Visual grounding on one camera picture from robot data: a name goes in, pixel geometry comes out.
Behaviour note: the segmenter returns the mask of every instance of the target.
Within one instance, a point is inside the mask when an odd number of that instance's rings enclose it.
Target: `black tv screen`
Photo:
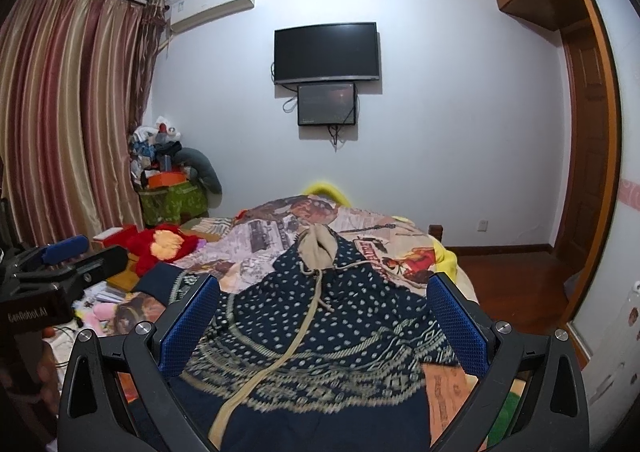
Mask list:
[[[274,36],[274,82],[379,80],[375,22],[279,29]]]

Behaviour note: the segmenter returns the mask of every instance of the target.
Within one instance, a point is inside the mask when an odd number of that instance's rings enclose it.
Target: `wooden floor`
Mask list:
[[[567,265],[547,252],[458,257],[482,309],[518,331],[549,335],[567,306],[562,285]]]

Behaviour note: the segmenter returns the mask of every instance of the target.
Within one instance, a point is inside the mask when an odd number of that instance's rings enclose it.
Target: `blue gripper pad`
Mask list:
[[[482,378],[489,369],[486,341],[437,275],[429,279],[427,302],[466,374]]]
[[[47,246],[42,252],[42,263],[48,265],[59,264],[88,251],[89,239],[85,236],[74,236]]]
[[[220,285],[210,276],[162,340],[158,369],[166,380],[178,376],[184,369],[214,316],[219,297]]]

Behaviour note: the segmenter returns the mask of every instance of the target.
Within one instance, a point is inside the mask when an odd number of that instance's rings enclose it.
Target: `white wall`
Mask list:
[[[562,36],[560,31],[556,31],[556,44],[558,44],[558,57],[560,66],[560,78],[562,80],[562,98],[564,105],[562,106],[562,159],[560,165],[560,183],[558,186],[558,199],[556,201],[556,214],[551,225],[551,233],[549,234],[549,243],[554,246],[558,231],[560,230],[560,222],[562,221],[562,212],[564,211],[564,200],[566,198],[566,188],[569,184],[569,166],[571,164],[571,84],[569,82],[569,68],[566,64],[566,53],[562,44]]]
[[[273,31],[349,21],[378,23],[382,85],[360,85],[358,126],[334,152],[282,111]],[[442,224],[446,244],[544,243],[563,172],[557,42],[495,0],[256,0],[160,54],[153,113],[210,157],[215,215],[328,180],[356,206]]]
[[[154,117],[154,89],[153,86],[149,91],[149,98],[146,101],[146,109],[142,114],[142,125],[154,125],[156,118]]]
[[[640,184],[640,17],[629,0],[596,0],[605,23],[618,73],[622,107],[622,184]],[[615,429],[640,392],[640,323],[628,324],[631,293],[640,279],[640,202],[619,197],[609,238],[574,328],[594,350],[583,371],[588,396],[604,392],[590,405],[591,441],[597,446]],[[612,343],[612,335],[629,333]]]

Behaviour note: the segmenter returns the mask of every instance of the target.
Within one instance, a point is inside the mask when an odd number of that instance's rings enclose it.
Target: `red stuffed toy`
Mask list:
[[[136,275],[143,276],[159,260],[174,262],[193,252],[197,244],[197,236],[186,236],[174,225],[159,225],[130,238],[127,249],[139,257]]]

